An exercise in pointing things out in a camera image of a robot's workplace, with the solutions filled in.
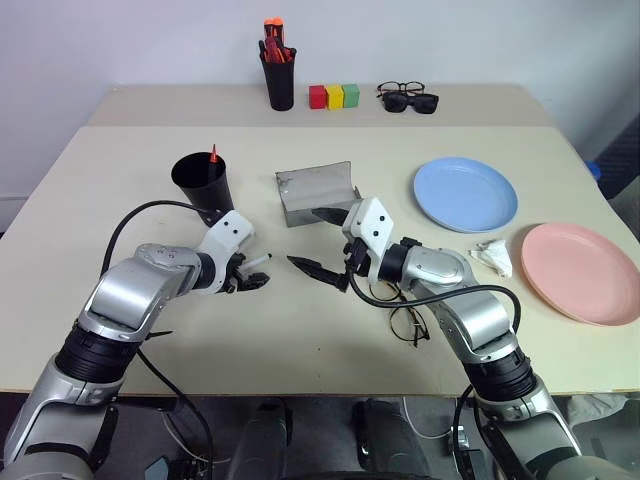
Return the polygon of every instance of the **yellow block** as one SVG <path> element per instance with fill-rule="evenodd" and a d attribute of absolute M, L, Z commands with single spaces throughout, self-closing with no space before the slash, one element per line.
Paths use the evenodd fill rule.
<path fill-rule="evenodd" d="M 342 108 L 344 104 L 344 92 L 341 85 L 327 85 L 324 87 L 327 91 L 327 108 L 335 110 Z"/>

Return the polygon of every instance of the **marker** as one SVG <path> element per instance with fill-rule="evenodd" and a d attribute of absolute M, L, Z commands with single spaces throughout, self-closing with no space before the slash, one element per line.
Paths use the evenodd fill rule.
<path fill-rule="evenodd" d="M 266 255 L 263 255 L 261 257 L 255 258 L 255 259 L 251 260 L 250 262 L 243 263 L 242 265 L 240 265 L 238 267 L 238 273 L 244 273 L 247 270 L 249 270 L 250 268 L 257 267 L 261 263 L 268 262 L 269 260 L 271 260 L 272 256 L 273 255 L 271 255 L 270 253 L 267 253 Z"/>
<path fill-rule="evenodd" d="M 211 150 L 211 157 L 209 157 L 209 162 L 218 163 L 218 154 L 216 153 L 216 144 L 213 144 L 213 150 Z"/>

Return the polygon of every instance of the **black pointed object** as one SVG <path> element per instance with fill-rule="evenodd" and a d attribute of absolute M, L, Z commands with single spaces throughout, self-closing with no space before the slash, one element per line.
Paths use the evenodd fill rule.
<path fill-rule="evenodd" d="M 311 210 L 316 217 L 323 219 L 325 222 L 333 223 L 341 227 L 349 215 L 349 210 L 344 208 L 320 207 Z"/>
<path fill-rule="evenodd" d="M 319 280 L 323 283 L 327 283 L 336 287 L 341 292 L 346 292 L 349 286 L 349 279 L 344 273 L 335 273 L 326 268 L 322 268 L 322 265 L 313 260 L 303 257 L 293 257 L 287 255 L 287 258 L 296 267 L 302 270 L 303 273 L 310 276 L 315 280 Z"/>
<path fill-rule="evenodd" d="M 171 335 L 173 330 L 163 330 L 162 332 L 149 332 L 146 340 L 150 340 L 152 338 L 164 337 L 165 335 Z"/>

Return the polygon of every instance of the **plate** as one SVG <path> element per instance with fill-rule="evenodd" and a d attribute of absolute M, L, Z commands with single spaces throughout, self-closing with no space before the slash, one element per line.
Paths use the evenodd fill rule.
<path fill-rule="evenodd" d="M 509 181 L 470 158 L 438 158 L 423 165 L 413 180 L 413 192 L 429 218 L 456 232 L 496 230 L 518 210 L 518 197 Z"/>
<path fill-rule="evenodd" d="M 556 310 L 594 325 L 625 325 L 640 317 L 640 272 L 602 235 L 570 223 L 531 230 L 522 265 L 533 288 Z"/>

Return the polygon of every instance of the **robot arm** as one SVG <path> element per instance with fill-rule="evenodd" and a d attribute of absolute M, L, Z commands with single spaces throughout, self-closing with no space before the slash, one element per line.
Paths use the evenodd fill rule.
<path fill-rule="evenodd" d="M 342 291 L 351 284 L 360 298 L 383 308 L 393 308 L 394 304 L 367 298 L 355 283 L 354 274 L 366 276 L 370 284 L 379 280 L 395 282 L 417 299 L 451 293 L 427 306 L 462 363 L 478 405 L 489 419 L 483 433 L 508 478 L 593 478 L 575 467 L 585 464 L 575 458 L 587 457 L 581 457 L 578 443 L 544 382 L 520 349 L 506 310 L 492 293 L 478 286 L 464 257 L 451 250 L 426 248 L 408 238 L 392 244 L 393 222 L 377 198 L 364 199 L 349 212 L 323 208 L 314 213 L 342 226 L 349 243 L 344 251 L 345 274 L 329 272 L 308 259 L 289 257 L 312 278 Z M 463 295 L 452 293 L 460 289 L 468 291 Z M 515 295 L 502 287 L 491 289 L 513 296 L 519 317 Z M 416 301 L 415 305 L 424 303 Z M 569 461 L 574 467 L 566 468 L 565 462 Z M 606 471 L 598 470 L 596 464 L 590 464 L 595 470 L 587 469 L 590 475 Z M 606 468 L 616 469 L 610 464 Z M 554 471 L 561 471 L 563 476 L 554 477 Z"/>
<path fill-rule="evenodd" d="M 108 270 L 16 418 L 0 478 L 93 478 L 91 469 L 115 428 L 110 403 L 167 302 L 191 290 L 231 293 L 269 280 L 238 269 L 244 260 L 238 251 L 254 234 L 245 218 L 230 211 L 196 250 L 145 244 Z"/>

